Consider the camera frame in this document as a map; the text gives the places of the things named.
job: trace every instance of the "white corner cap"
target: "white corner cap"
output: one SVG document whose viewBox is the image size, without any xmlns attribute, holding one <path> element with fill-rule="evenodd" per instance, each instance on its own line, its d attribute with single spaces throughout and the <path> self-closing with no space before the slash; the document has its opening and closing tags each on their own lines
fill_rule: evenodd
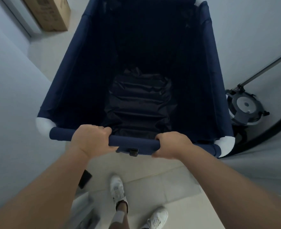
<svg viewBox="0 0 281 229">
<path fill-rule="evenodd" d="M 35 119 L 35 123 L 37 125 L 37 128 L 43 136 L 46 136 L 49 138 L 49 132 L 53 127 L 56 127 L 56 124 L 52 122 L 50 119 L 37 117 Z"/>
<path fill-rule="evenodd" d="M 196 0 L 195 5 L 196 5 L 196 6 L 200 6 L 202 2 L 204 2 L 204 1 L 203 1 L 203 0 Z"/>
<path fill-rule="evenodd" d="M 221 155 L 219 158 L 229 154 L 235 145 L 235 138 L 233 136 L 225 136 L 215 141 L 215 144 L 218 145 L 221 149 Z"/>
</svg>

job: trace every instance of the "white sneaker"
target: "white sneaker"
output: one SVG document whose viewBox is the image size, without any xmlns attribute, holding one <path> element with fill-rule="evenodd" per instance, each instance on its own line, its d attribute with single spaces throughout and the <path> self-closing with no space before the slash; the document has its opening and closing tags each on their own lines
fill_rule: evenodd
<svg viewBox="0 0 281 229">
<path fill-rule="evenodd" d="M 122 180 L 118 175 L 111 177 L 110 190 L 116 208 L 119 201 L 125 201 L 128 204 L 125 191 L 123 190 Z"/>
<path fill-rule="evenodd" d="M 147 223 L 141 227 L 149 229 L 162 229 L 168 219 L 168 211 L 164 207 L 156 209 Z"/>
</svg>

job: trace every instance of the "left hand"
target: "left hand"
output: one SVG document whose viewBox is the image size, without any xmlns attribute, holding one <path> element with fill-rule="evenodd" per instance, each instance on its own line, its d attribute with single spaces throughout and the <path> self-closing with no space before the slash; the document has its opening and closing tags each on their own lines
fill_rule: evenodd
<svg viewBox="0 0 281 229">
<path fill-rule="evenodd" d="M 110 127 L 81 125 L 71 139 L 70 147 L 80 149 L 90 159 L 114 152 L 118 147 L 109 146 Z"/>
</svg>

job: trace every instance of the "forearm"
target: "forearm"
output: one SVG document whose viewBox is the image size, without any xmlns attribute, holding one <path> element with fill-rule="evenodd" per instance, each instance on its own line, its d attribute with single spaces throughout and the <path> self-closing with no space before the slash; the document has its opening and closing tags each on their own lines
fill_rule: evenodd
<svg viewBox="0 0 281 229">
<path fill-rule="evenodd" d="M 197 179 L 225 228 L 281 228 L 281 200 L 194 147 L 180 161 Z"/>
<path fill-rule="evenodd" d="M 0 228 L 61 227 L 88 161 L 81 150 L 66 151 L 0 209 Z"/>
</svg>

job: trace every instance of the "navy blue wagon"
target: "navy blue wagon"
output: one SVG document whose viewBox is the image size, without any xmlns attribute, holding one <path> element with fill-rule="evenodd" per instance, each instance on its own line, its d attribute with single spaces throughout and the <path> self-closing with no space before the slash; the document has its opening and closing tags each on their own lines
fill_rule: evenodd
<svg viewBox="0 0 281 229">
<path fill-rule="evenodd" d="M 132 156 L 168 131 L 227 155 L 235 138 L 207 2 L 90 0 L 36 124 L 60 141 L 110 126 L 109 145 Z"/>
</svg>

